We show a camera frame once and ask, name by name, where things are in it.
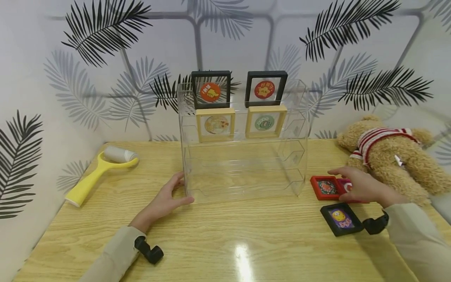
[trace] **hand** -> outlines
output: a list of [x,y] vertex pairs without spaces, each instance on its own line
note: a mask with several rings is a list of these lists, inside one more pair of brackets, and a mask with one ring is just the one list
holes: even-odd
[[169,215],[178,207],[189,205],[194,202],[193,197],[180,199],[172,198],[172,191],[184,185],[182,180],[183,171],[174,174],[169,181],[163,185],[155,198],[130,222],[129,226],[135,227],[142,233],[146,233],[149,227],[158,219]]
[[340,196],[340,201],[377,202],[383,208],[396,203],[408,203],[406,197],[396,192],[391,187],[377,181],[368,173],[356,168],[344,166],[328,171],[329,174],[341,174],[343,178],[349,178],[352,183],[352,191]]

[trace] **acrylic display stand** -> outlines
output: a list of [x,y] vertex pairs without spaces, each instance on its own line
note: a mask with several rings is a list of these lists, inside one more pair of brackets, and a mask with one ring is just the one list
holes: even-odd
[[186,194],[195,197],[196,203],[299,195],[307,169],[308,111],[301,104],[308,101],[302,99],[308,95],[305,84],[300,80],[287,82],[280,103],[286,114],[278,137],[249,138],[246,83],[231,92],[230,107],[221,112],[234,119],[231,136],[199,140],[209,110],[196,116],[191,84],[178,85]]

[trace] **yellow lint roller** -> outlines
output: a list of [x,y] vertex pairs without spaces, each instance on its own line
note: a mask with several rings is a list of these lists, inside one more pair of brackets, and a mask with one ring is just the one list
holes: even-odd
[[102,174],[111,168],[126,168],[138,164],[138,154],[118,147],[108,146],[97,156],[97,168],[81,180],[66,195],[66,201],[80,207]]

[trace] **black wrist strap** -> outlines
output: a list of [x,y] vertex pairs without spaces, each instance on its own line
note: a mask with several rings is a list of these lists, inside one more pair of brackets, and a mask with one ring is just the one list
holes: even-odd
[[149,244],[146,242],[146,237],[144,236],[140,236],[135,239],[135,248],[143,254],[143,256],[151,264],[156,264],[164,256],[163,250],[159,246],[155,246],[151,249]]
[[362,222],[368,234],[370,235],[379,234],[387,226],[389,217],[384,210],[382,211],[384,212],[383,216],[378,217],[376,219],[368,218]]

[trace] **red striped sweater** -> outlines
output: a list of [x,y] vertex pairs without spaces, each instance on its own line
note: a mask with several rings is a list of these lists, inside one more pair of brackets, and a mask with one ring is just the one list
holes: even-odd
[[390,129],[390,128],[375,128],[365,131],[357,142],[357,149],[351,154],[351,157],[361,159],[364,165],[369,167],[368,152],[371,147],[379,140],[389,136],[401,135],[412,139],[419,143],[417,139],[412,136],[412,131],[408,128]]

